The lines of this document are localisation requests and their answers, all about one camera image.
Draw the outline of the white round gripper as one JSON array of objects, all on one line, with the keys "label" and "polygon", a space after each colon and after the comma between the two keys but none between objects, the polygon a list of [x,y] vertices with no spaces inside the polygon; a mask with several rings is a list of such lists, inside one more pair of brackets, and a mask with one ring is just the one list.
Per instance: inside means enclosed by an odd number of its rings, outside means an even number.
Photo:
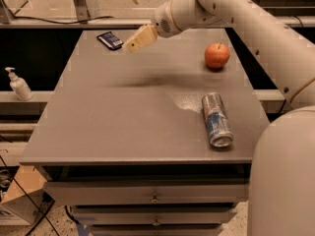
[{"label": "white round gripper", "polygon": [[169,38],[180,34],[181,30],[176,26],[171,14],[171,2],[160,5],[151,17],[153,25],[143,25],[131,35],[122,48],[127,53],[135,52],[154,43],[158,36]]}]

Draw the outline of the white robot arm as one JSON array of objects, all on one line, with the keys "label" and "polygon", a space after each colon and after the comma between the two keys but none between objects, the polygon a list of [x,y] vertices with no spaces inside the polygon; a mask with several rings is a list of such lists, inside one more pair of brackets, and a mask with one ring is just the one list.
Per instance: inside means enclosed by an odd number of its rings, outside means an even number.
[{"label": "white robot arm", "polygon": [[125,43],[133,52],[210,23],[228,23],[291,105],[252,160],[248,236],[315,236],[315,45],[251,0],[171,0]]}]

